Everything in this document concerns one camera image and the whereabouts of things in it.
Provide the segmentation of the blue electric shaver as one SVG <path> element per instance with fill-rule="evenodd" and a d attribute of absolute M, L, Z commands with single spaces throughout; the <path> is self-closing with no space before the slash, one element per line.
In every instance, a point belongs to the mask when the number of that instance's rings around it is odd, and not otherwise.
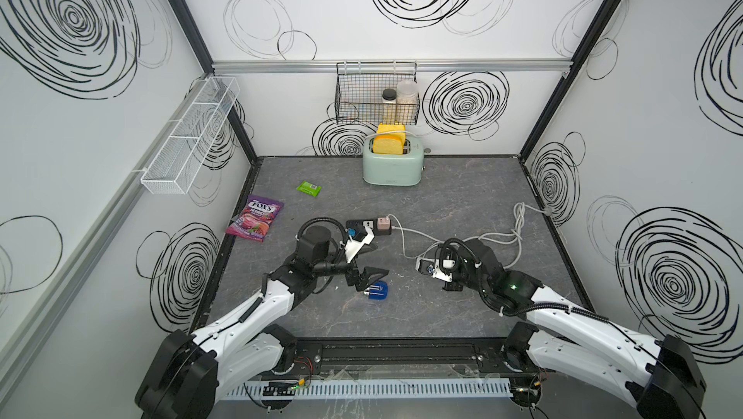
<path fill-rule="evenodd" d="M 373 301 L 383 301 L 388 296 L 388 285 L 386 282 L 377 281 L 365 289 L 364 294 Z"/>

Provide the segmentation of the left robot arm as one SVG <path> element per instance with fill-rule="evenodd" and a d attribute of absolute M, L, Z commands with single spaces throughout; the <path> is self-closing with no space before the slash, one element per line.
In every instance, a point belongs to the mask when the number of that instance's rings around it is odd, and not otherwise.
<path fill-rule="evenodd" d="M 256 293 L 207 326 L 164 338 L 135 394 L 143 417 L 206 418 L 243 381 L 276 368 L 290 370 L 286 354 L 295 340 L 276 321 L 316 294 L 320 278 L 342 275 L 348 286 L 365 291 L 386 277 L 385 269 L 359 269 L 356 258 L 373 250 L 375 237 L 390 232 L 384 218 L 307 221 L 294 251 L 264 275 Z"/>

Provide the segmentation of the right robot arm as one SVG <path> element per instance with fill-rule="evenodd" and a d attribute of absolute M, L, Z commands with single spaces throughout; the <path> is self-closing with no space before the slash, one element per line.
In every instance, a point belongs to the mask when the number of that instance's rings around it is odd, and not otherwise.
<path fill-rule="evenodd" d="M 706 382 L 690 347 L 621 326 L 556 292 L 540 280 L 503 266 L 483 241 L 451 238 L 417 271 L 445 291 L 476 291 L 503 318 L 518 321 L 501 351 L 516 372 L 555 371 L 625 401 L 644 418 L 702 418 Z"/>

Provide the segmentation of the black power strip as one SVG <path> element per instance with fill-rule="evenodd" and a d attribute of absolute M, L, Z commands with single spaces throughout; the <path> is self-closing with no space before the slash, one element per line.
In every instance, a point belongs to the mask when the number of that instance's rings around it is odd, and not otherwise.
<path fill-rule="evenodd" d="M 346 221 L 346 229 L 349 235 L 359 236 L 366 232 L 366 229 L 377 230 L 377 219 L 351 219 Z"/>

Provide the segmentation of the pink USB charger adapter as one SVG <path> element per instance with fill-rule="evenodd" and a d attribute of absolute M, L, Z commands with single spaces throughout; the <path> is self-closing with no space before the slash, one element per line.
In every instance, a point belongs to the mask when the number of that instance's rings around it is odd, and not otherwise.
<path fill-rule="evenodd" d="M 391 221 L 388 217 L 379 217 L 375 221 L 375 234 L 384 236 L 392 233 Z"/>

